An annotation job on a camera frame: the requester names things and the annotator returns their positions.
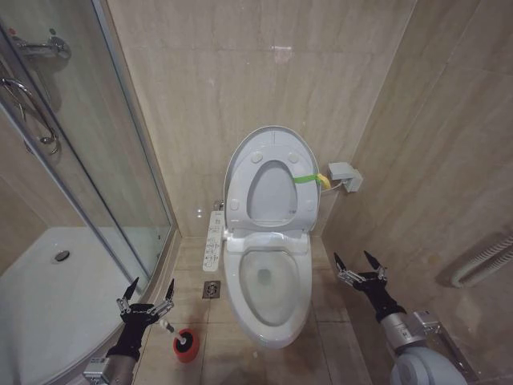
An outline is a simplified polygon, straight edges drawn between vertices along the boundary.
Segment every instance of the toilet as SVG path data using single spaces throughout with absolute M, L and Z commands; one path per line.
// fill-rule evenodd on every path
M 296 132 L 268 126 L 242 141 L 224 179 L 229 301 L 245 333 L 269 348 L 292 343 L 308 317 L 320 187 L 293 178 L 317 173 Z

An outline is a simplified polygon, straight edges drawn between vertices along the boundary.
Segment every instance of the wall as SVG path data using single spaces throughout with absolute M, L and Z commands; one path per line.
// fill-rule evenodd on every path
M 513 231 L 513 2 L 419 0 L 323 239 L 356 270 L 367 249 L 407 309 L 438 314 L 482 380 L 513 377 L 513 264 L 471 289 L 448 277 Z M 391 361 L 367 301 L 345 290 L 374 384 Z
M 0 114 L 0 274 L 47 228 L 82 220 Z
M 204 236 L 232 152 L 299 132 L 351 160 L 413 0 L 109 0 L 181 233 Z M 315 233 L 335 194 L 325 197 Z
M 0 275 L 45 230 L 42 219 L 0 176 Z

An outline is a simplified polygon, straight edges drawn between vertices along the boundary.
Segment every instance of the shower drain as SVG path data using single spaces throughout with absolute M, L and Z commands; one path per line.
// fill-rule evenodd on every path
M 59 251 L 57 254 L 55 254 L 54 259 L 57 262 L 62 262 L 65 259 L 67 259 L 70 256 L 70 252 L 68 250 Z
M 221 281 L 205 281 L 203 284 L 203 298 L 219 298 Z

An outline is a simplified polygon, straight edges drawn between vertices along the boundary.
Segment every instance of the toilet brush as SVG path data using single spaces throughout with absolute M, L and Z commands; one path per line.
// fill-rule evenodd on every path
M 173 340 L 173 351 L 181 363 L 190 363 L 198 355 L 200 340 L 191 329 L 176 331 L 168 321 L 160 319 L 159 325 L 169 331 L 175 338 Z

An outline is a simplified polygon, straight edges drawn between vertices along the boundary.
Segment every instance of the door handle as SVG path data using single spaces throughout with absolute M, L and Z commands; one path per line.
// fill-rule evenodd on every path
M 43 136 L 42 138 L 39 138 L 39 141 L 43 144 L 54 144 L 54 147 L 51 149 L 49 155 L 54 155 L 59 151 L 60 143 L 59 143 L 59 135 L 57 132 L 51 127 L 51 125 L 48 123 L 48 120 L 46 120 L 46 117 L 39 106 L 38 101 L 36 98 L 32 95 L 32 93 L 29 91 L 27 87 L 23 83 L 21 83 L 19 80 L 12 79 L 12 78 L 1 78 L 0 84 L 10 93 L 10 95 L 16 100 L 18 103 L 20 112 L 22 113 L 22 118 L 24 121 L 26 121 L 26 114 L 25 114 L 25 108 L 23 107 L 22 103 L 14 93 L 12 92 L 11 88 L 16 87 L 18 90 L 20 90 L 32 103 L 32 106 L 34 107 L 34 110 L 38 113 L 39 119 L 41 119 L 43 127 L 48 131 L 49 136 Z

